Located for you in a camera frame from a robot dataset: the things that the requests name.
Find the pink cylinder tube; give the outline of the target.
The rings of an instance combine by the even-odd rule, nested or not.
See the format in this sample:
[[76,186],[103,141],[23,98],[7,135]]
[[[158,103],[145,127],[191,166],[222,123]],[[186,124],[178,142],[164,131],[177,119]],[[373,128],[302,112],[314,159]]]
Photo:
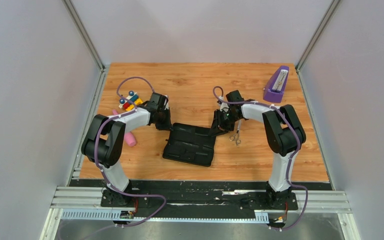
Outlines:
[[126,132],[124,134],[124,142],[129,147],[134,147],[137,144],[137,140],[136,140],[135,136],[131,132]]

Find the silver hair scissors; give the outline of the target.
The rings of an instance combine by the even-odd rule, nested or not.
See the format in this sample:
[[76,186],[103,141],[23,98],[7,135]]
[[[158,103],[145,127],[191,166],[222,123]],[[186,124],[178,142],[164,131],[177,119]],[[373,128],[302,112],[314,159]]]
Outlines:
[[236,126],[235,133],[229,137],[229,140],[231,142],[235,142],[235,145],[239,148],[241,144],[241,139],[240,139],[240,131],[241,131],[241,126],[242,126],[242,120],[239,120]]

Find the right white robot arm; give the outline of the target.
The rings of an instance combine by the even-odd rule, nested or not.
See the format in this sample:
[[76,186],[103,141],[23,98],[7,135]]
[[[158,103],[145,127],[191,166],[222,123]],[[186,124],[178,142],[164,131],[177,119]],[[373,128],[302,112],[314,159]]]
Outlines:
[[293,184],[290,181],[296,155],[306,141],[306,133],[290,104],[269,105],[255,100],[245,100],[238,90],[226,96],[215,95],[219,109],[214,112],[209,130],[211,137],[235,130],[241,120],[263,123],[267,143],[273,152],[272,173],[265,195],[266,204],[278,209],[286,201]]

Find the left aluminium frame post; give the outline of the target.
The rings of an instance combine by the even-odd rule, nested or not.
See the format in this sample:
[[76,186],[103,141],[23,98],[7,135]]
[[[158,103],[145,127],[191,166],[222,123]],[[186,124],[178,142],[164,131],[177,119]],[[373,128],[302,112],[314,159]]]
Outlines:
[[89,53],[92,56],[92,59],[94,60],[96,66],[100,69],[101,72],[104,72],[106,70],[106,65],[104,64],[102,58],[100,57],[95,45],[93,44],[93,41],[91,37],[88,34],[88,31],[86,27],[84,26],[81,17],[76,10],[76,7],[72,0],[62,0],[62,3],[64,4],[68,14],[70,15],[77,31],[79,32],[82,40],[84,41],[86,48],[88,49]]

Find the black zip tool case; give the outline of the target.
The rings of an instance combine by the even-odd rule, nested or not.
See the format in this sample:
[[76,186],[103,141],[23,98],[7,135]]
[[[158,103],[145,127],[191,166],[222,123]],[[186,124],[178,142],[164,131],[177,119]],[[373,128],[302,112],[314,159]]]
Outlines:
[[174,123],[162,157],[167,160],[210,167],[214,158],[215,136],[207,127]]

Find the colourful toy block truck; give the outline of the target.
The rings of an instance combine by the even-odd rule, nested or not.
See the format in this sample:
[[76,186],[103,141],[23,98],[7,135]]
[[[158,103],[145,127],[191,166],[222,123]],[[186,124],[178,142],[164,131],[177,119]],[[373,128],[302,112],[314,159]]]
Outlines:
[[125,111],[131,111],[134,109],[135,105],[141,105],[144,101],[140,98],[139,94],[136,91],[129,91],[128,95],[125,96],[126,99],[120,99],[118,107]]

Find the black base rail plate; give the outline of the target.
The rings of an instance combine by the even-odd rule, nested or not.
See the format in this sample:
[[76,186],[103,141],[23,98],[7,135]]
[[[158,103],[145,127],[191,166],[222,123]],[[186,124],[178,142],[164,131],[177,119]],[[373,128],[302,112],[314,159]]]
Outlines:
[[299,208],[301,190],[293,187],[272,199],[267,182],[133,180],[124,196],[99,179],[75,179],[70,187],[97,189],[96,207],[112,208],[121,217],[182,219],[251,219],[257,210],[284,213]]

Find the purple metronome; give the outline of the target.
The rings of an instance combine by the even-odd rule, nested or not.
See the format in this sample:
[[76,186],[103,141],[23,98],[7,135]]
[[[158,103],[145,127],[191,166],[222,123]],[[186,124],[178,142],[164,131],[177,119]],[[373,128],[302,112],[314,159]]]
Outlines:
[[290,68],[281,65],[270,77],[263,88],[263,100],[270,103],[280,103],[283,99]]

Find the right aluminium frame post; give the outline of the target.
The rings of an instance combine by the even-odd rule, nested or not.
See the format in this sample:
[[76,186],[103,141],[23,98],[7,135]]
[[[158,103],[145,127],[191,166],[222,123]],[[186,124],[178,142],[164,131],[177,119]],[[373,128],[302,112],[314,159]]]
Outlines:
[[308,42],[305,50],[303,51],[301,57],[299,58],[297,64],[295,65],[295,70],[297,73],[301,71],[301,69],[304,67],[305,63],[307,62],[308,57],[310,56],[311,52],[313,51],[314,47],[316,46],[319,38],[322,36],[325,28],[328,26],[331,18],[335,14],[337,8],[342,3],[342,0],[332,0],[324,13],[322,19],[320,20],[314,34],[312,35],[310,41]]

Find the aluminium frame post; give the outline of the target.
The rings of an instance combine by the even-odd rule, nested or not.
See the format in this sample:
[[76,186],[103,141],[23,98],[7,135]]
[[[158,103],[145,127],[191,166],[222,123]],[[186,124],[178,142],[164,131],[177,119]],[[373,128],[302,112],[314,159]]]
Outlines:
[[94,60],[96,66],[100,69],[101,72],[104,72],[106,70],[106,65],[104,64],[102,58],[100,57],[95,45],[93,44],[93,41],[91,37],[88,34],[88,31],[86,27],[84,26],[81,17],[76,10],[76,7],[72,0],[62,0],[62,3],[64,4],[68,14],[70,15],[77,31],[79,32],[82,40],[84,41],[86,48],[88,49],[89,53],[92,56],[92,59]]
[[297,73],[301,71],[301,69],[304,67],[305,63],[307,62],[308,57],[310,56],[311,52],[313,51],[314,47],[316,46],[319,38],[322,36],[325,28],[328,26],[331,18],[335,14],[337,8],[342,3],[342,0],[332,0],[324,13],[322,19],[320,20],[314,34],[312,35],[310,41],[308,42],[305,50],[303,51],[301,57],[299,58],[297,64],[295,65],[295,70]]

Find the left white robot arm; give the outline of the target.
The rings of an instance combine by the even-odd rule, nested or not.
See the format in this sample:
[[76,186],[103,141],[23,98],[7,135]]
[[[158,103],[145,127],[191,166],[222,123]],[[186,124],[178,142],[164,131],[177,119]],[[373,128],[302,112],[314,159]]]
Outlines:
[[129,206],[133,197],[144,197],[143,194],[132,193],[131,180],[120,163],[124,136],[132,130],[150,125],[155,125],[157,130],[171,129],[167,95],[154,92],[148,101],[131,111],[110,116],[95,115],[81,144],[81,153],[96,165],[108,190],[115,192],[115,202],[122,207]]

